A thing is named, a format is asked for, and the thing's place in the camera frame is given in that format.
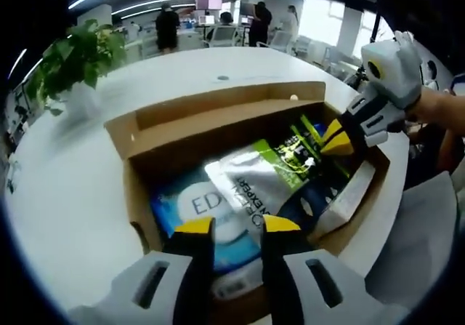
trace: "white table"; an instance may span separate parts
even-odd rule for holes
[[[229,76],[229,80],[218,80]],[[45,113],[17,149],[23,170],[6,193],[7,214],[30,271],[62,309],[90,305],[111,280],[142,256],[126,217],[122,163],[103,122],[127,111],[212,89],[280,81],[325,81],[325,100],[343,111],[356,92],[322,70],[272,49],[225,47],[178,52],[128,65],[99,80],[101,117],[67,125]],[[390,135],[391,161],[370,214],[340,258],[366,276],[383,247],[400,203],[408,139]]]

